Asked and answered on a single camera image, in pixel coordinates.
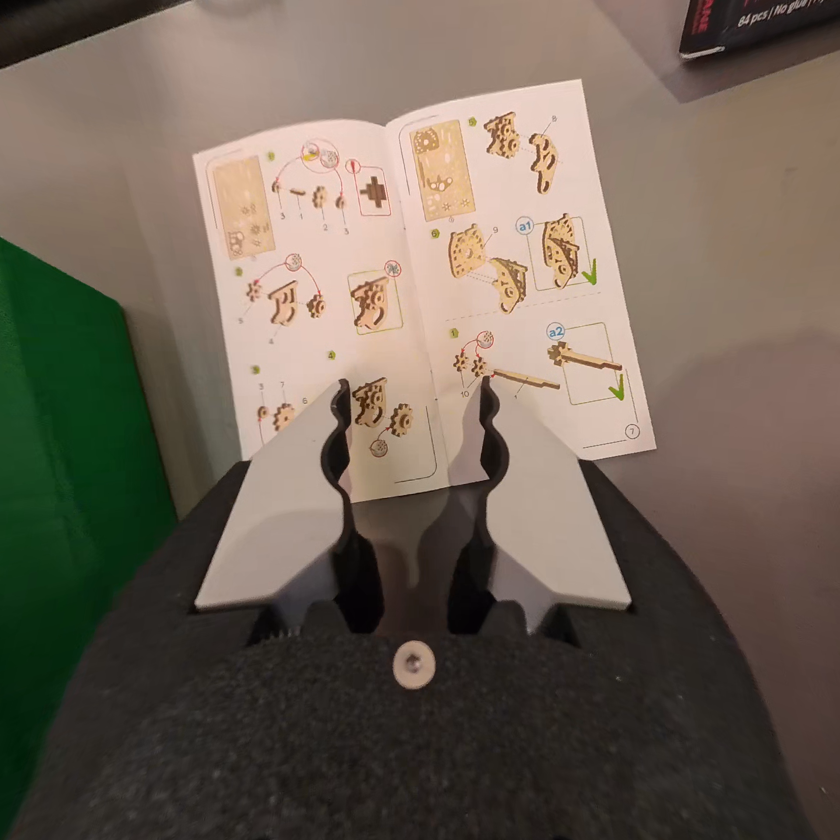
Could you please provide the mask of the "white instruction booklet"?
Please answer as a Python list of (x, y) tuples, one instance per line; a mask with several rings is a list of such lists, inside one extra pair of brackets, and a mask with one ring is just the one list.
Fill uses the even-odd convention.
[(582, 80), (192, 157), (242, 459), (350, 386), (352, 501), (478, 481), (484, 378), (579, 458), (655, 451)]

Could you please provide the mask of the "black cardboard box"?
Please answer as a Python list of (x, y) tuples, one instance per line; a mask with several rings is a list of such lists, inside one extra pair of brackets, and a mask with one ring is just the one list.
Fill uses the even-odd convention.
[(838, 1), (690, 1), (679, 57), (695, 60), (753, 46), (838, 16)]

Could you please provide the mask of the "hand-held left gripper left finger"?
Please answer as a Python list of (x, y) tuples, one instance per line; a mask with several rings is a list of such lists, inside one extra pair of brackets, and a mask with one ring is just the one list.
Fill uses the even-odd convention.
[(337, 380), (253, 455), (196, 595), (198, 612), (267, 606), (291, 629), (328, 601), (351, 632), (378, 627), (375, 552), (340, 484), (350, 464), (350, 403), (348, 381)]

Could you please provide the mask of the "green plastic bin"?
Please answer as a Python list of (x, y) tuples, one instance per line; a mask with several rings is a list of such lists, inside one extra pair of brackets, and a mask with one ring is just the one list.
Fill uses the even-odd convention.
[(1, 408), (2, 708), (42, 725), (176, 515), (123, 309), (5, 239)]

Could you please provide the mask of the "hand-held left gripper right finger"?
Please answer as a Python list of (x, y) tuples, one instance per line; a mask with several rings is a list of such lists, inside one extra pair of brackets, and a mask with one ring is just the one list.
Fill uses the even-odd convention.
[(576, 454), (491, 378), (479, 422), (488, 482), (450, 585), (449, 632), (478, 634), (502, 602), (528, 634), (549, 636), (574, 635), (569, 607), (626, 611), (632, 596)]

